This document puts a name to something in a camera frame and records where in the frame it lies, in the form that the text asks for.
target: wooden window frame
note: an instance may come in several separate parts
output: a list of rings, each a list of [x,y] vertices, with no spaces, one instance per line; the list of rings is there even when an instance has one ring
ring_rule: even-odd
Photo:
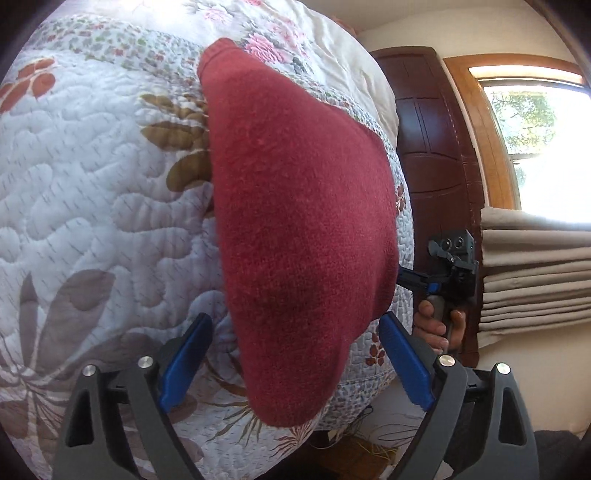
[[[466,106],[474,129],[476,143],[482,159],[484,181],[491,207],[521,209],[517,177],[496,121],[491,104],[478,79],[471,74],[472,67],[498,65],[527,65],[583,75],[574,63],[539,55],[496,53],[449,57],[443,60]]]

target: bed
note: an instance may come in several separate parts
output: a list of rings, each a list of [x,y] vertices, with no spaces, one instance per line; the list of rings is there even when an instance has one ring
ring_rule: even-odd
[[[153,354],[198,312],[213,318],[214,341],[171,421],[207,479],[256,478],[314,430],[350,423],[394,378],[372,322],[315,419],[277,429],[249,408],[224,302],[215,181],[182,168],[206,149],[195,68],[221,37],[382,138],[400,262],[413,266],[395,98],[337,24],[291,0],[67,0],[0,84],[0,424],[41,479],[83,366]],[[411,293],[398,288],[392,308],[410,328]],[[130,412],[122,417],[141,474],[155,478]]]

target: dark wooden headboard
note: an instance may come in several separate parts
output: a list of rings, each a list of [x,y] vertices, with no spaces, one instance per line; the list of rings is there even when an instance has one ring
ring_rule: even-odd
[[[429,272],[430,236],[467,229],[482,260],[480,210],[484,190],[476,151],[437,53],[430,47],[396,47],[372,52],[386,75],[400,119],[397,152],[408,183],[415,232],[415,269]],[[478,363],[479,305],[468,312],[462,363]],[[415,305],[421,300],[416,296]]]

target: ceiling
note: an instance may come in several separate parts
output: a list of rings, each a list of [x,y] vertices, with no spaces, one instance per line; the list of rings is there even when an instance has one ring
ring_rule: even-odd
[[[466,7],[521,7],[524,0],[301,0],[327,17],[338,17],[357,31],[436,10]]]

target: metal screw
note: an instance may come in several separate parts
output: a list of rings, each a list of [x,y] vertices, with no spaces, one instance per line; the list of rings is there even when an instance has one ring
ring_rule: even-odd
[[[442,355],[439,357],[439,363],[444,367],[453,367],[456,364],[456,359],[451,355]]]
[[[85,377],[92,377],[96,372],[96,367],[94,365],[86,365],[84,370],[82,370],[82,375]]]
[[[498,364],[496,369],[499,371],[500,374],[508,375],[511,373],[511,367],[507,364]]]
[[[151,356],[143,356],[138,360],[138,367],[149,368],[154,364],[154,359]]]

